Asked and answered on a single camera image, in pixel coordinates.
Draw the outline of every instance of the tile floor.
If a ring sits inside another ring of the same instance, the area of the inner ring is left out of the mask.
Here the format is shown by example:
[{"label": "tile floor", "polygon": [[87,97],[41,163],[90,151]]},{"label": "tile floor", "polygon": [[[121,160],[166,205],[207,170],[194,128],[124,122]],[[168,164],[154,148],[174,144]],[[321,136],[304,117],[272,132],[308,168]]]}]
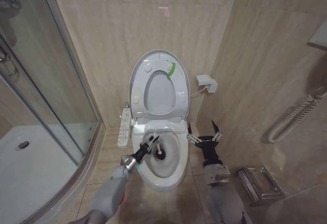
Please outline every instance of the tile floor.
[{"label": "tile floor", "polygon": [[[197,135],[194,125],[192,131]],[[90,199],[119,165],[121,155],[132,153],[131,143],[126,148],[117,147],[118,133],[118,129],[106,131],[91,178],[66,212],[55,221],[56,224],[67,224],[85,215]],[[202,152],[190,144],[184,179],[176,189],[165,193],[149,188],[135,171],[126,185],[125,200],[106,224],[213,223],[205,203],[208,186],[204,182],[202,159]]]}]

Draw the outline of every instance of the shower drain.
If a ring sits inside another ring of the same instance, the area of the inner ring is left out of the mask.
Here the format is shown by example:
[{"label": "shower drain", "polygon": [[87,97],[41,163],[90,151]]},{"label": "shower drain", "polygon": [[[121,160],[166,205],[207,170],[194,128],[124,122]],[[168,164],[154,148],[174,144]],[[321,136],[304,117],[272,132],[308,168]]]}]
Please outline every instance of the shower drain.
[{"label": "shower drain", "polygon": [[24,149],[24,148],[27,147],[29,144],[30,144],[29,141],[23,141],[22,143],[20,143],[20,144],[18,145],[18,148],[19,148],[19,149]]}]

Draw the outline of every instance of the toilet lid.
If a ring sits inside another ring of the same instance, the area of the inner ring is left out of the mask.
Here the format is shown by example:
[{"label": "toilet lid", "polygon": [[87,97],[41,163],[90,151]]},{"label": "toilet lid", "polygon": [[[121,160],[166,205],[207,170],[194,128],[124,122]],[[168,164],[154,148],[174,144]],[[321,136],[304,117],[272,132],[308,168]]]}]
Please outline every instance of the toilet lid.
[{"label": "toilet lid", "polygon": [[190,83],[182,63],[168,51],[146,53],[131,75],[129,101],[134,120],[184,119],[189,111]]}]

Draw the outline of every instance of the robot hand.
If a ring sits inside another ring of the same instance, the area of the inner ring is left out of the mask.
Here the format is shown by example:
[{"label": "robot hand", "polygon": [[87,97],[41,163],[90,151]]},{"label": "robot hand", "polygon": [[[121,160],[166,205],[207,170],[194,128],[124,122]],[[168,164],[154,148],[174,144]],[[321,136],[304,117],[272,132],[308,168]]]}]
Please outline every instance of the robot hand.
[{"label": "robot hand", "polygon": [[199,136],[192,135],[189,124],[187,138],[203,153],[204,178],[209,185],[209,193],[206,203],[215,223],[223,224],[252,224],[248,217],[243,202],[238,193],[229,183],[229,169],[219,159],[216,146],[223,135],[218,126],[212,121],[215,135]]},{"label": "robot hand", "polygon": [[102,184],[89,204],[90,212],[69,224],[104,224],[117,211],[124,200],[125,186],[134,166],[141,163],[143,157],[151,153],[152,147],[158,141],[156,134],[147,136],[139,145],[139,150],[132,155],[122,156],[118,166],[108,181]]}]

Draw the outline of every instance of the shower glass panel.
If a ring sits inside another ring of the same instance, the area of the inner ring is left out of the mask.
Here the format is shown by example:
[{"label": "shower glass panel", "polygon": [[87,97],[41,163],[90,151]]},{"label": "shower glass panel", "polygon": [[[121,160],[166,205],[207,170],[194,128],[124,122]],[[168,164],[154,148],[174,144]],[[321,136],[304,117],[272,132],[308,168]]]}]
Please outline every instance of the shower glass panel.
[{"label": "shower glass panel", "polygon": [[[82,152],[61,125],[61,122],[58,120],[57,116],[50,109],[29,76],[20,66],[19,62],[17,62],[14,55],[8,48],[6,48],[6,44],[2,40],[2,36],[0,37],[0,58],[4,58],[5,56],[9,56],[10,58],[10,61],[0,63],[1,79],[10,84],[12,89],[15,89],[17,92],[17,95],[20,95],[22,99],[24,99],[24,102],[31,107],[35,115],[42,121],[42,124],[52,132],[53,136],[58,140],[58,143],[71,156],[74,163],[78,165],[83,160]],[[16,74],[9,76],[14,70],[14,67],[17,68]],[[0,93],[2,95],[2,99],[5,101],[6,94],[8,93],[3,93],[2,89],[0,89]],[[24,114],[25,113],[23,113],[17,119],[24,120]]]},{"label": "shower glass panel", "polygon": [[[13,4],[0,6],[3,40],[60,121],[48,120],[46,124],[54,133],[64,128],[84,155],[98,119],[50,8],[46,0],[16,0]],[[15,79],[19,74],[8,78],[13,83]],[[18,83],[13,85],[28,97],[28,90]]]},{"label": "shower glass panel", "polygon": [[69,154],[41,125],[1,74],[1,223],[24,221],[55,196],[76,169],[77,165]]}]

